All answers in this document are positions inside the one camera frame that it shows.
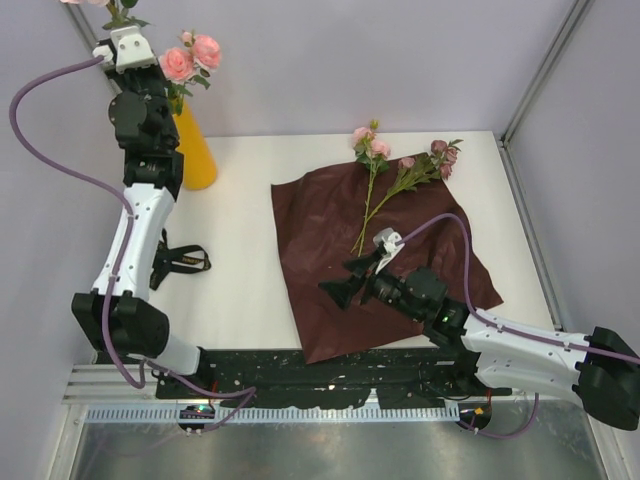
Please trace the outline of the pink rose stem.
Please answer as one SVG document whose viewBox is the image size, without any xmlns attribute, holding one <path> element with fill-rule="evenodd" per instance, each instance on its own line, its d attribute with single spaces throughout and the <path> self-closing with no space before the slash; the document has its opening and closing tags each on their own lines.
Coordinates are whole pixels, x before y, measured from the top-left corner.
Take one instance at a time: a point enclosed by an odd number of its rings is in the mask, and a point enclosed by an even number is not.
<svg viewBox="0 0 640 480">
<path fill-rule="evenodd" d="M 110 19 L 102 26 L 105 31 L 136 25 L 144 28 L 150 22 L 136 17 L 132 11 L 138 4 L 137 0 L 60 0 L 63 5 L 90 6 L 106 10 Z"/>
<path fill-rule="evenodd" d="M 208 90 L 211 76 L 221 63 L 219 43 L 211 36 L 197 33 L 194 29 L 182 30 L 179 46 L 165 50 L 158 63 L 167 80 L 165 87 L 173 115 L 181 115 L 185 100 L 191 98 L 193 87 Z"/>
</svg>

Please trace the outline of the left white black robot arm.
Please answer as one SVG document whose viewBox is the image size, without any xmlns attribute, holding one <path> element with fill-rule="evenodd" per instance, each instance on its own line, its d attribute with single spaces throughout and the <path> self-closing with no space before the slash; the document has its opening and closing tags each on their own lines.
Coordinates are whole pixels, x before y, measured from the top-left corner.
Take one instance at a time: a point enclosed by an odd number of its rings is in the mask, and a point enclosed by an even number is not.
<svg viewBox="0 0 640 480">
<path fill-rule="evenodd" d="M 212 371 L 149 302 L 158 243 L 183 179 L 167 81 L 157 66 L 109 76 L 121 89 L 108 116 L 124 152 L 125 204 L 103 270 L 90 292 L 75 294 L 72 313 L 95 350 L 148 359 L 180 374 L 181 389 L 201 398 L 212 390 Z"/>
</svg>

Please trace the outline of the dusky mauve rose stem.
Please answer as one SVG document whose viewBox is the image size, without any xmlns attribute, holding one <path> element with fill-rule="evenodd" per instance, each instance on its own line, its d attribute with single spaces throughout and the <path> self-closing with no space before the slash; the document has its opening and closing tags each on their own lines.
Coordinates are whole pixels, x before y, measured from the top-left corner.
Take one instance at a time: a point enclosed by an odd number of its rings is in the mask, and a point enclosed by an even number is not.
<svg viewBox="0 0 640 480">
<path fill-rule="evenodd" d="M 449 142 L 434 140 L 429 152 L 399 159 L 396 178 L 378 204 L 375 207 L 371 206 L 369 222 L 391 198 L 399 193 L 415 192 L 420 184 L 427 184 L 433 180 L 447 180 L 458 160 L 459 145 L 462 142 L 462 139 Z"/>
</svg>

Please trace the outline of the black gold-lettered ribbon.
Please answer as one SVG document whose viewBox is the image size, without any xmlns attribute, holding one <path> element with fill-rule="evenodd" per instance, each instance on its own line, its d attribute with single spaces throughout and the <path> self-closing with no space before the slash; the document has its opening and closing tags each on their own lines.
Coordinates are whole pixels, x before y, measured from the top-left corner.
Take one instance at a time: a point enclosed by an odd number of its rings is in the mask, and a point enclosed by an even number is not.
<svg viewBox="0 0 640 480">
<path fill-rule="evenodd" d="M 192 275 L 209 271 L 212 267 L 207 251 L 192 244 L 170 248 L 166 229 L 162 229 L 152 263 L 149 287 L 157 291 L 170 273 Z"/>
</svg>

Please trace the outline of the pink artificial flower bunch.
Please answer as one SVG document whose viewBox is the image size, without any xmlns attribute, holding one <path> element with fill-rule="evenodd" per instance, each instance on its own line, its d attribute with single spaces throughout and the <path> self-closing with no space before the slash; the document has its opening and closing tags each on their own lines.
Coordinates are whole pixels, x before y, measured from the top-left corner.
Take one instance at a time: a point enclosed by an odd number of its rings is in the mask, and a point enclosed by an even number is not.
<svg viewBox="0 0 640 480">
<path fill-rule="evenodd" d="M 364 200 L 362 226 L 351 249 L 351 252 L 356 252 L 358 256 L 361 255 L 364 246 L 376 177 L 389 168 L 388 160 L 391 154 L 391 148 L 386 142 L 377 137 L 378 129 L 379 121 L 372 119 L 367 126 L 355 129 L 351 139 L 356 162 L 367 170 L 367 189 Z"/>
</svg>

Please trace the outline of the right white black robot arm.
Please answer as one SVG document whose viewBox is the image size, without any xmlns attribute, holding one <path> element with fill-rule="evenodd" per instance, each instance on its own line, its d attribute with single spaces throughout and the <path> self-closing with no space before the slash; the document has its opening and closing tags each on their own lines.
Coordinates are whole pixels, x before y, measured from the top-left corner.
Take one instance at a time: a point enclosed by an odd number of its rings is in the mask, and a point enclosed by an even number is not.
<svg viewBox="0 0 640 480">
<path fill-rule="evenodd" d="M 449 297 L 427 267 L 406 277 L 391 274 L 389 257 L 375 251 L 350 260 L 348 278 L 320 283 L 334 303 L 347 309 L 354 297 L 376 299 L 421 324 L 433 344 L 464 362 L 452 370 L 465 394 L 482 387 L 523 390 L 574 403 L 613 428 L 639 427 L 639 356 L 615 331 L 590 334 L 517 326 Z"/>
</svg>

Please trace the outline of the red wrapping paper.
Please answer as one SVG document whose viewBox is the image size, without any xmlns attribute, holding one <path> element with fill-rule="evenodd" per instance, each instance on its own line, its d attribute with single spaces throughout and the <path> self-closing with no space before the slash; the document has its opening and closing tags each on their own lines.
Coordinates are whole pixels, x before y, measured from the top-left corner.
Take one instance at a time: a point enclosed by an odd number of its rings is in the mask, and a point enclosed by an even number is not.
<svg viewBox="0 0 640 480">
<path fill-rule="evenodd" d="M 355 162 L 311 171 L 272 186 L 279 261 L 304 359 L 319 363 L 418 336 L 421 324 L 370 295 L 368 272 L 345 265 L 376 248 L 374 236 L 391 228 L 405 236 L 424 222 L 441 221 L 410 240 L 385 268 L 405 278 L 430 269 L 458 302 L 469 294 L 475 307 L 502 304 L 488 269 L 477 256 L 464 256 L 462 234 L 470 229 L 464 209 L 440 179 L 384 198 L 398 173 L 397 161 L 369 178 Z"/>
</svg>

